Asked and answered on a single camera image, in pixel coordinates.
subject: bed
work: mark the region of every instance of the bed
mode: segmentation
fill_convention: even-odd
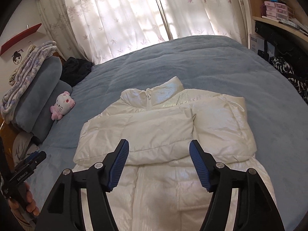
[[[85,122],[118,100],[123,90],[145,90],[174,76],[184,88],[245,97],[256,158],[271,177],[286,231],[293,230],[308,210],[308,106],[269,63],[223,36],[180,38],[94,66],[73,88],[76,106],[53,124],[41,146],[47,158],[29,179],[38,207],[61,171],[74,167]]]

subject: jacket collar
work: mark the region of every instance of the jacket collar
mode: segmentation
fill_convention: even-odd
[[[126,89],[121,93],[120,98],[128,105],[138,108],[146,108],[147,95],[150,95],[151,105],[155,106],[161,104],[177,93],[184,90],[183,84],[178,77],[173,77],[162,85],[151,89]]]

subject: red shelf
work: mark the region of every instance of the red shelf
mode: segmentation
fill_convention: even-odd
[[[10,40],[8,40],[5,44],[3,44],[1,46],[1,50],[0,50],[0,55],[2,55],[5,51],[7,51],[10,47],[12,47],[14,44],[18,43],[19,41],[21,41],[22,39],[26,38],[27,36],[33,34],[34,32],[36,32],[39,27],[42,24],[39,23],[33,27],[30,27],[26,30],[24,30],[23,32],[19,33],[18,35],[14,36],[13,38],[11,38]]]

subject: hand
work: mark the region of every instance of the hand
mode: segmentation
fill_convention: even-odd
[[[36,202],[33,199],[32,193],[30,192],[30,186],[28,183],[25,182],[26,188],[27,188],[27,202],[29,202],[29,204],[27,205],[27,211],[29,213],[33,213],[35,216],[39,215],[39,209],[36,206]],[[23,222],[26,222],[25,219],[23,218],[23,216],[21,215],[21,213],[19,212],[18,208],[19,208],[19,204],[16,200],[10,198],[9,199],[9,206],[11,208],[11,211],[13,212],[13,214],[20,219]]]

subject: white jacket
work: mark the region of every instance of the white jacket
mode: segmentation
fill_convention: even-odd
[[[275,200],[270,178],[254,158],[244,98],[184,89],[177,77],[146,91],[125,90],[84,124],[74,171],[102,161],[120,139],[129,141],[130,152],[118,186],[108,194],[119,230],[200,229],[212,194],[201,186],[189,156],[193,139],[232,169],[254,167]],[[91,230],[85,195],[84,219]],[[226,230],[233,229],[236,205],[234,189]]]

